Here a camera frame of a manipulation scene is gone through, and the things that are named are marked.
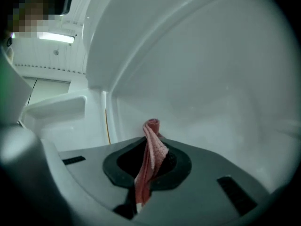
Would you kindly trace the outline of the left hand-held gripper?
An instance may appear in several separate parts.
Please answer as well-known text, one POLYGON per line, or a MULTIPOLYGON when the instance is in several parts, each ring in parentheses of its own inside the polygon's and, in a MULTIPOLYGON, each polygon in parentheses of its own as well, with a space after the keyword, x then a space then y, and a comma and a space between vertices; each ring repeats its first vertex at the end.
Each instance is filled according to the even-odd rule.
POLYGON ((0 124, 16 124, 32 88, 12 66, 6 52, 0 48, 0 124))

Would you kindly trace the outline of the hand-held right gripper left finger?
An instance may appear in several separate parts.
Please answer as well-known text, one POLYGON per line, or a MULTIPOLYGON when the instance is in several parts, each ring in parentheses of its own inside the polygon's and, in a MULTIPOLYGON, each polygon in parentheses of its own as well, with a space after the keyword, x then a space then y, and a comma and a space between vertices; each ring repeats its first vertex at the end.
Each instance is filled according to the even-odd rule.
POLYGON ((48 216, 56 226, 140 226, 114 209, 125 203, 129 190, 115 186, 103 171, 105 158, 128 145, 142 142, 141 137, 112 145, 59 152, 43 139, 48 165, 49 195, 55 202, 48 206, 48 216))

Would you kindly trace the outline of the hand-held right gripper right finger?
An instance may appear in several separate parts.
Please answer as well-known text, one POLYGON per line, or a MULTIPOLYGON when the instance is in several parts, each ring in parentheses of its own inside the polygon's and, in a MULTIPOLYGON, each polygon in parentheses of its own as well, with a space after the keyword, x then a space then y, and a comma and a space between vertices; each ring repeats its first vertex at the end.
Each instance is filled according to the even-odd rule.
POLYGON ((192 161, 188 177, 175 189, 155 191, 136 215, 144 226, 243 226, 261 216, 277 197, 255 178, 221 155, 169 139, 163 142, 184 151, 192 161), (241 216, 218 183, 232 178, 257 206, 241 216))

